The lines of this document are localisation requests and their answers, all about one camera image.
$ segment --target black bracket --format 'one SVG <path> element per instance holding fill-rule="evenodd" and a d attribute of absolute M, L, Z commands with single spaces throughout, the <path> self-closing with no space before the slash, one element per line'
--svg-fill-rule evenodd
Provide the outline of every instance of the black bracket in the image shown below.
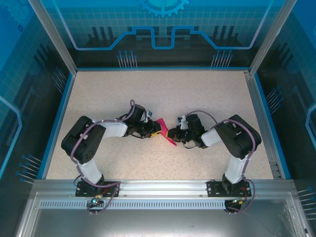
<path fill-rule="evenodd" d="M 206 190 L 207 195 L 209 198 L 219 197 L 219 198 L 226 198 L 226 197 L 237 197 L 243 198 L 245 193 L 241 190 L 241 188 L 246 188 L 247 190 L 247 197 L 251 197 L 251 189 L 249 182 L 242 181 L 234 184 L 234 190 L 231 191 L 230 194 L 227 194 L 226 190 L 223 188 L 223 181 L 215 181 L 211 180 L 206 182 Z"/>
<path fill-rule="evenodd" d="M 113 184 L 115 182 L 103 182 L 102 185 L 109 185 L 109 184 Z M 108 190 L 103 194 L 103 197 L 111 197 L 113 192 L 115 191 L 115 188 L 117 186 L 111 186 L 109 188 L 107 188 Z M 95 197 L 98 194 L 102 193 L 103 191 L 105 191 L 104 189 L 96 189 L 96 188 L 92 188 L 91 185 L 87 184 L 86 182 L 83 181 L 79 181 L 77 184 L 77 189 L 76 189 L 76 197 Z M 114 197 L 118 197 L 119 196 L 119 191 L 117 191 L 117 193 L 114 195 Z"/>

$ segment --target blue printed graphic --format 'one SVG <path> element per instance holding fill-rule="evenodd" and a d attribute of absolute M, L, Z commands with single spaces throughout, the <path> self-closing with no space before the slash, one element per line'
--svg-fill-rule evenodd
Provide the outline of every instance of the blue printed graphic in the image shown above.
<path fill-rule="evenodd" d="M 184 5 L 188 4 L 188 0 L 140 0 L 143 10 L 147 10 L 149 14 L 155 17 L 169 17 L 172 14 L 178 14 L 179 10 L 184 9 Z"/>
<path fill-rule="evenodd" d="M 316 150 L 316 138 L 313 134 L 313 131 L 310 127 L 310 121 L 311 121 L 311 115 L 312 115 L 312 112 L 316 110 L 316 103 L 313 104 L 307 111 L 307 115 L 306 115 L 306 122 L 305 122 L 305 127 L 307 129 L 307 132 L 311 138 L 311 141 L 315 147 L 315 150 Z"/>
<path fill-rule="evenodd" d="M 14 20 L 16 20 L 19 24 L 27 20 L 30 15 L 27 0 L 1 0 L 0 5 L 5 6 Z"/>
<path fill-rule="evenodd" d="M 18 139 L 19 137 L 19 134 L 20 134 L 20 131 L 22 129 L 22 119 L 21 119 L 21 115 L 20 115 L 20 111 L 12 104 L 10 104 L 6 99 L 4 99 L 2 96 L 0 96 L 0 101 L 2 103 L 4 103 L 6 106 L 8 106 L 15 114 L 16 114 L 16 117 L 17 117 L 17 120 L 18 120 L 18 123 L 19 123 L 19 126 L 15 132 L 15 135 L 13 137 L 13 140 L 11 142 L 11 145 L 9 147 L 9 150 L 7 151 L 6 155 L 5 155 L 5 158 L 4 158 L 4 161 L 2 163 L 2 166 L 0 168 L 0 179 L 3 175 L 3 172 L 5 170 L 5 167 L 10 159 L 10 156 L 12 154 L 12 151 L 13 151 L 13 148 L 15 146 L 15 143 L 16 143 L 16 140 Z"/>
<path fill-rule="evenodd" d="M 129 8 L 60 8 L 56 0 L 52 2 L 55 6 L 52 18 L 59 27 L 63 26 L 59 28 L 62 37 L 69 38 L 80 51 L 112 50 L 129 36 L 136 36 L 136 40 L 151 38 L 153 49 L 169 50 L 174 48 L 182 32 L 189 32 L 185 40 L 190 35 L 199 35 L 215 49 L 248 50 L 254 44 L 260 45 L 278 11 L 275 0 L 267 7 L 256 7 L 256 11 L 251 7 L 197 8 L 191 2 L 187 4 L 187 0 L 141 0 L 138 7 Z M 101 35 L 96 41 L 104 42 L 90 43 L 93 35 Z"/>

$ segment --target beige work surface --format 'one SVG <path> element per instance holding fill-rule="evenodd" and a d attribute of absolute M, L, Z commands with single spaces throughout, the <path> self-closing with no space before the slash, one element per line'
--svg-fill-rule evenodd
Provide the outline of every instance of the beige work surface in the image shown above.
<path fill-rule="evenodd" d="M 118 118 L 129 111 L 130 99 L 152 111 L 153 120 L 163 118 L 169 129 L 177 125 L 177 117 L 201 109 L 218 121 L 238 114 L 259 131 L 243 72 L 78 72 L 47 179 L 74 179 L 78 175 L 61 149 L 61 141 L 80 116 Z M 199 117 L 205 129 L 214 125 L 208 116 Z M 104 139 L 95 155 L 105 179 L 119 180 L 221 179 L 229 157 L 223 143 L 187 150 L 181 143 L 173 146 L 161 135 L 143 140 L 132 136 Z M 263 143 L 251 158 L 246 176 L 273 178 Z"/>

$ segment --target enclosure wall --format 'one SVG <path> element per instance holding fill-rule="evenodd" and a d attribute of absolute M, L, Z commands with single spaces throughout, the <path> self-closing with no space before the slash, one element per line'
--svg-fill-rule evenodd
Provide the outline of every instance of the enclosure wall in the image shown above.
<path fill-rule="evenodd" d="M 298 191 L 316 189 L 315 10 L 315 1 L 297 1 L 258 70 L 268 117 Z"/>
<path fill-rule="evenodd" d="M 0 33 L 0 236 L 10 237 L 70 74 L 27 1 L 0 2 Z"/>
<path fill-rule="evenodd" d="M 249 67 L 284 0 L 44 0 L 80 68 Z"/>

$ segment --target red object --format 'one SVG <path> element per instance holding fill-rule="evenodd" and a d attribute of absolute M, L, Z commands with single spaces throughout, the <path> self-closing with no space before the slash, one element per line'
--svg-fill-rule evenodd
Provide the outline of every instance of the red object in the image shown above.
<path fill-rule="evenodd" d="M 176 144 L 172 139 L 166 137 L 168 128 L 167 128 L 167 125 L 166 125 L 166 123 L 164 122 L 163 118 L 158 119 L 156 122 L 161 125 L 161 133 L 160 133 L 160 134 L 161 134 L 165 139 L 167 139 L 169 142 L 171 142 L 173 145 L 177 146 L 177 144 Z"/>

